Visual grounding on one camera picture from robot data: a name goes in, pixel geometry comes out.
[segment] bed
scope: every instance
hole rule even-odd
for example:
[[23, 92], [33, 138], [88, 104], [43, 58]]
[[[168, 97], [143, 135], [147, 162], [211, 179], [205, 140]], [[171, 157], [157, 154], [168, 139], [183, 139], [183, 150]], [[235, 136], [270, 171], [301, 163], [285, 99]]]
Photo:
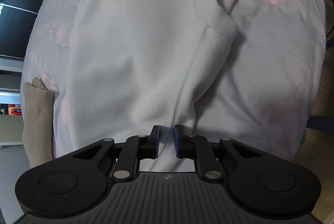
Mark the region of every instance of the bed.
[[[113, 137], [116, 142], [128, 137], [99, 132], [99, 116], [92, 115], [101, 110], [92, 107], [93, 92], [91, 97], [86, 94], [80, 108], [76, 108], [74, 92], [69, 93], [69, 68], [76, 41], [73, 26], [80, 3], [43, 1], [24, 60], [21, 85], [39, 77], [55, 95], [55, 158], [103, 137]], [[194, 103], [194, 132], [210, 141], [229, 136], [291, 160], [300, 146], [318, 91], [326, 46], [324, 0], [236, 0], [229, 15], [239, 33], [217, 77]], [[22, 94], [21, 106], [24, 115]], [[73, 116], [94, 117], [92, 125], [98, 134], [81, 139]], [[149, 170], [153, 167], [154, 163], [146, 165]], [[157, 171], [184, 171], [188, 167], [179, 162], [162, 165]]]

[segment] white garment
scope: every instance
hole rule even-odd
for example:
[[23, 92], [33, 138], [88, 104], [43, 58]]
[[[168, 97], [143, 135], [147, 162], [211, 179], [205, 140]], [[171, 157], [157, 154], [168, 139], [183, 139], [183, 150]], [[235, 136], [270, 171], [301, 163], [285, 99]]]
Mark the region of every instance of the white garment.
[[237, 31], [217, 0], [81, 0], [67, 84], [74, 149], [161, 125], [159, 158], [142, 169], [170, 171], [178, 162], [170, 129], [193, 129], [194, 102]]

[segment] metal screw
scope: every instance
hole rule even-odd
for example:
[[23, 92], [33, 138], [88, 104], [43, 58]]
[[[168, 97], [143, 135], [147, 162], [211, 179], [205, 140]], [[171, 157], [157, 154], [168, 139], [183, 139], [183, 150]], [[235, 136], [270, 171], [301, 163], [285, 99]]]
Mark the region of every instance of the metal screw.
[[211, 171], [206, 172], [205, 177], [215, 180], [221, 177], [221, 173], [216, 170], [211, 170]]
[[130, 172], [126, 170], [117, 170], [114, 172], [114, 176], [117, 179], [126, 179], [130, 176]]

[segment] beige cloth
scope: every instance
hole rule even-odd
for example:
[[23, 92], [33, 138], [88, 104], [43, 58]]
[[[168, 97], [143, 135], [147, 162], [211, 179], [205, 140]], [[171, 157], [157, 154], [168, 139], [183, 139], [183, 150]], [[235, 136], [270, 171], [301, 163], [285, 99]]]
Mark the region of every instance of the beige cloth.
[[52, 121], [54, 95], [35, 77], [23, 85], [25, 101], [22, 140], [30, 167], [53, 160]]

